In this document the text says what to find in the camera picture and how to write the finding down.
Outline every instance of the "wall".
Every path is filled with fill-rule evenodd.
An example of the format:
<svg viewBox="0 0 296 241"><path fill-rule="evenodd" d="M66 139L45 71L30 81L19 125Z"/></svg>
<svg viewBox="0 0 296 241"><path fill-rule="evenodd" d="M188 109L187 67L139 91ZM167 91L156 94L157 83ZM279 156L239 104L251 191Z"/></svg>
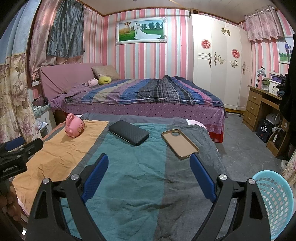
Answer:
<svg viewBox="0 0 296 241"><path fill-rule="evenodd" d="M289 25L288 21L285 19L280 11L277 11L281 26L284 31L285 36L293 35L294 31ZM272 38L272 40L263 40L256 42L251 42L252 45L252 86L255 86L257 82L257 70L263 66L267 74L266 77L271 77L268 72L276 72L285 75L288 72L289 65L279 63L278 48L276 44L277 40Z"/></svg>
<svg viewBox="0 0 296 241"><path fill-rule="evenodd" d="M162 78L165 74L187 77L188 11L142 9L117 13L102 19L93 11L90 15L91 21L87 26L90 37L86 40L84 63L111 64L122 78ZM166 44L136 43L115 46L117 21L147 17L167 17Z"/></svg>
<svg viewBox="0 0 296 241"><path fill-rule="evenodd" d="M277 14L284 35L294 32L280 11ZM133 18L166 16L168 18L168 43L138 43L115 46L116 21ZM164 74L188 75L188 11L178 9L143 9L134 10L106 17L101 17L90 10L87 24L86 49L84 63L102 62L113 65L122 78L160 78ZM237 25L225 19L211 16L221 21L246 29L245 22ZM252 45L252 85L257 78L257 70L263 66L266 73L275 71L286 74L289 65L278 62L276 40L251 42Z"/></svg>
<svg viewBox="0 0 296 241"><path fill-rule="evenodd" d="M84 26L84 55L83 63L102 62L102 25L103 17L93 10L89 10L87 24Z"/></svg>

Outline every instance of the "screw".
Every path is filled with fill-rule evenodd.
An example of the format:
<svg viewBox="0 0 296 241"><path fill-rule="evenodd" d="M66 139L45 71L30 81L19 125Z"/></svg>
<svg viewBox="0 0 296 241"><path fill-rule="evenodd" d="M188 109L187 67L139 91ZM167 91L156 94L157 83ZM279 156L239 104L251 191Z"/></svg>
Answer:
<svg viewBox="0 0 296 241"><path fill-rule="evenodd" d="M43 184L47 184L47 183L49 183L49 178L45 178L45 179L43 179Z"/></svg>
<svg viewBox="0 0 296 241"><path fill-rule="evenodd" d="M71 179L72 179L73 181L77 180L78 178L79 178L79 175L78 175L78 174L73 174L73 175L71 176Z"/></svg>
<svg viewBox="0 0 296 241"><path fill-rule="evenodd" d="M249 179L249 183L251 184L251 185L254 185L256 182L255 182L255 180L254 179Z"/></svg>
<svg viewBox="0 0 296 241"><path fill-rule="evenodd" d="M222 180L222 181L225 181L227 179L227 176L225 174L221 174L219 176L219 178Z"/></svg>

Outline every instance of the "purple bed skirt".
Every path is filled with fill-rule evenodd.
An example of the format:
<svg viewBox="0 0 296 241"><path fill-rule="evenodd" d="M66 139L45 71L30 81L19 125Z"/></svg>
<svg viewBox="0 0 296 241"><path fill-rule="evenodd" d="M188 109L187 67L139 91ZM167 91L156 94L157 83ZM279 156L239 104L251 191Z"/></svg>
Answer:
<svg viewBox="0 0 296 241"><path fill-rule="evenodd" d="M136 103L125 105L63 103L61 110L75 115L100 113L113 115L142 115L150 117L181 117L202 123L209 132L221 134L224 131L224 109L210 105L183 105L172 103Z"/></svg>

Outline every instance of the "bed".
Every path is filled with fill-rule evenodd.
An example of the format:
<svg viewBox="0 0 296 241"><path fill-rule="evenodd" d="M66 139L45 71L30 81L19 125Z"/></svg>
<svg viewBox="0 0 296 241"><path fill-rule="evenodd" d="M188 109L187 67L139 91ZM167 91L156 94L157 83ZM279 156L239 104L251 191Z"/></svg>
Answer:
<svg viewBox="0 0 296 241"><path fill-rule="evenodd" d="M199 155L206 164L228 174L207 130L199 125L190 126L182 118L91 113L84 114L82 119L86 129L81 136L67 137L61 123L45 138L43 150L27 163L28 171L13 180L23 208L30 211L44 177L59 181L79 174L104 152L109 157L109 167L86 206L105 238L191 240L212 203L204 197L189 159L179 160L161 133L175 128L182 130L199 147ZM149 131L149 138L138 147L128 144L108 132L109 125L118 120ZM79 237L66 200L62 204L71 233ZM220 236L227 233L234 207L231 202Z"/></svg>
<svg viewBox="0 0 296 241"><path fill-rule="evenodd" d="M44 95L54 110L73 114L181 117L201 122L214 142L223 141L224 105L210 92L184 78L167 75L162 79L116 80L90 89L82 84L94 77L93 65L40 68Z"/></svg>

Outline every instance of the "framed photo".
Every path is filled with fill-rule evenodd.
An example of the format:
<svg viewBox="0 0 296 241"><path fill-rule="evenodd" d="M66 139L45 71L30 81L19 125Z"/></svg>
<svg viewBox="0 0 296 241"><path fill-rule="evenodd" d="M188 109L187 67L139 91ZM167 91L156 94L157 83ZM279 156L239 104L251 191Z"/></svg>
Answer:
<svg viewBox="0 0 296 241"><path fill-rule="evenodd" d="M294 47L293 36L285 36L277 41L279 63L290 64L290 58Z"/></svg>
<svg viewBox="0 0 296 241"><path fill-rule="evenodd" d="M137 18L116 23L115 45L167 42L166 18Z"/></svg>

